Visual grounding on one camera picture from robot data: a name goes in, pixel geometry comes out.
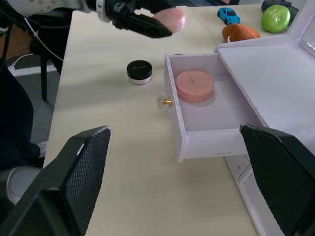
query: pink round container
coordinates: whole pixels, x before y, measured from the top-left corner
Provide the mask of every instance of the pink round container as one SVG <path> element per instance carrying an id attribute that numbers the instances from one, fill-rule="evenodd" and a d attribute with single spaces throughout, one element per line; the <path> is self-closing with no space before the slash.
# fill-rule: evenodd
<path id="1" fill-rule="evenodd" d="M 160 21 L 172 33 L 181 31 L 186 25 L 185 12 L 179 8 L 168 8 L 159 11 L 153 18 Z"/>
<path id="2" fill-rule="evenodd" d="M 190 103 L 206 101 L 210 98 L 214 89 L 213 78 L 198 70 L 181 73 L 175 84 L 178 97 Z"/>

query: blue toy car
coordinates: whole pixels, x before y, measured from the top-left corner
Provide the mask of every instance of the blue toy car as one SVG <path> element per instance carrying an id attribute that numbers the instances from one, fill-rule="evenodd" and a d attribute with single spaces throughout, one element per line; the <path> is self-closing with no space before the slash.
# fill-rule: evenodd
<path id="1" fill-rule="evenodd" d="M 232 8 L 222 7 L 218 10 L 218 17 L 220 17 L 226 25 L 239 24 L 241 19 L 236 15 Z"/>

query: power strip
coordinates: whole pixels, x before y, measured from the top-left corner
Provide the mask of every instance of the power strip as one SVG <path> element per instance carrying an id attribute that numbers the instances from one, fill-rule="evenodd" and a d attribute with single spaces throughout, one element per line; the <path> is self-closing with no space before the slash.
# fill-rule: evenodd
<path id="1" fill-rule="evenodd" d="M 35 75 L 35 74 L 40 74 L 40 66 L 36 67 L 30 67 L 30 68 L 23 68 L 23 69 L 15 69 L 14 66 L 9 66 L 8 70 L 11 72 L 11 74 L 14 77 L 19 77 L 19 76 L 25 76 L 25 75 Z M 47 66 L 47 72 L 53 72 L 57 71 L 54 65 L 48 65 Z"/>

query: glass knob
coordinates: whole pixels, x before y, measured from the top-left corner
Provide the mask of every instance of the glass knob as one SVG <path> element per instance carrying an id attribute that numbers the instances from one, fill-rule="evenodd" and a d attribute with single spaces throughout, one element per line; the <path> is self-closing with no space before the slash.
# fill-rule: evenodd
<path id="1" fill-rule="evenodd" d="M 165 97 L 163 97 L 163 96 L 159 96 L 158 98 L 157 98 L 157 106 L 158 106 L 158 108 L 163 108 L 165 105 L 167 105 L 167 106 L 169 106 L 169 107 L 172 107 L 172 98 L 170 97 L 170 98 L 168 98 L 168 99 L 166 99 Z"/>

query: orange toy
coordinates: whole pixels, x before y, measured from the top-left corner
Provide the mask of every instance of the orange toy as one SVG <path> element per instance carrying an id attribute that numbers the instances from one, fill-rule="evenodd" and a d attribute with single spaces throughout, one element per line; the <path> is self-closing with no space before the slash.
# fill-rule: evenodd
<path id="1" fill-rule="evenodd" d="M 252 27 L 244 26 L 242 24 L 231 24 L 222 30 L 222 36 L 225 42 L 230 42 L 260 38 L 260 34 Z"/>

